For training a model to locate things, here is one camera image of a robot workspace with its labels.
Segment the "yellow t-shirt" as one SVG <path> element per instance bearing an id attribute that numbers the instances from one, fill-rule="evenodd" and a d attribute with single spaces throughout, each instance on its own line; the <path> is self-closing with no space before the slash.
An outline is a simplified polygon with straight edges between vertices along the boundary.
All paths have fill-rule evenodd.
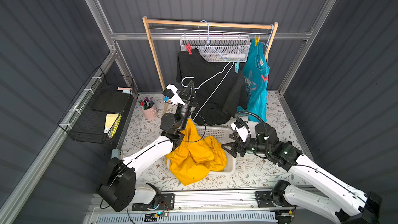
<path id="1" fill-rule="evenodd" d="M 201 181 L 211 171 L 220 172 L 226 168 L 227 156 L 216 138 L 198 135 L 191 119 L 182 134 L 183 142 L 165 157 L 170 171 L 184 186 Z"/>

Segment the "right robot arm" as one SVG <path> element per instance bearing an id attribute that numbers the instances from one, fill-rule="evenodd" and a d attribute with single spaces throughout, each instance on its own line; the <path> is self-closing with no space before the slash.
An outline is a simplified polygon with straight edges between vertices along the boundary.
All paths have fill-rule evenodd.
<path id="1" fill-rule="evenodd" d="M 226 152 L 233 157 L 251 153 L 268 160 L 323 193 L 320 196 L 279 180 L 269 194 L 276 207 L 300 206 L 336 224 L 379 223 L 381 196 L 352 187 L 314 163 L 291 142 L 280 141 L 275 128 L 260 116 L 238 111 L 235 119 L 231 124 L 233 142 L 221 146 Z"/>

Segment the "blue wire hanger yellow shirt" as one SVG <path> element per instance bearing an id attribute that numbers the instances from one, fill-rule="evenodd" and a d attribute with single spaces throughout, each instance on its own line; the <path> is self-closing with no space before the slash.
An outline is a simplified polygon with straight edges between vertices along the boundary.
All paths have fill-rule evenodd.
<path id="1" fill-rule="evenodd" d="M 222 111 L 236 81 L 232 63 L 208 63 L 201 59 L 182 59 L 178 62 L 177 81 L 187 86 L 195 83 L 198 106 L 191 115 L 197 124 L 214 125 L 213 115 L 222 120 L 230 116 Z"/>

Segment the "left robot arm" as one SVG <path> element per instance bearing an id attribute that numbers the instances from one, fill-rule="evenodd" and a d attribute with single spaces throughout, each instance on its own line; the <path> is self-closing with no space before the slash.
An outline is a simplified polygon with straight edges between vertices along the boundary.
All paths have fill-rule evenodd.
<path id="1" fill-rule="evenodd" d="M 162 116 L 160 136 L 139 152 L 122 160 L 113 157 L 107 164 L 98 194 L 115 212 L 128 208 L 130 204 L 143 204 L 150 208 L 157 208 L 160 204 L 160 190 L 151 183 L 139 185 L 137 180 L 157 160 L 179 147 L 191 110 L 198 105 L 194 81 L 190 81 L 181 92 L 174 85 L 168 85 L 163 95 L 165 101 L 171 100 L 177 108 L 175 113 Z"/>

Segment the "black t-shirt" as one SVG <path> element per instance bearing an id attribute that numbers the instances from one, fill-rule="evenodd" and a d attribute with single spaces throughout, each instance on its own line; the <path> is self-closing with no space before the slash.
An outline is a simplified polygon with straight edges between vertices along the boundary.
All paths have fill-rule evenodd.
<path id="1" fill-rule="evenodd" d="M 197 125 L 222 125 L 235 116 L 239 107 L 246 110 L 248 99 L 242 71 L 234 63 L 210 63 L 197 49 L 177 55 L 176 81 L 195 84 L 198 107 L 191 114 Z"/>

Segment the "blue wire hanger black shirt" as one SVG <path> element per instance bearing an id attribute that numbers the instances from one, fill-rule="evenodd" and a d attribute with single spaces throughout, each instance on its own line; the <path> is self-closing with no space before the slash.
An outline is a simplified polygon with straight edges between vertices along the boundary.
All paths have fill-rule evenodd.
<path id="1" fill-rule="evenodd" d="M 209 23 L 206 20 L 201 20 L 200 23 L 206 23 L 207 24 L 207 41 L 206 44 L 204 46 L 198 47 L 198 50 L 201 48 L 206 48 L 208 49 L 212 49 L 215 53 L 217 53 L 225 62 L 227 62 L 227 59 L 218 51 L 216 50 L 211 44 L 210 44 L 210 26 Z"/>

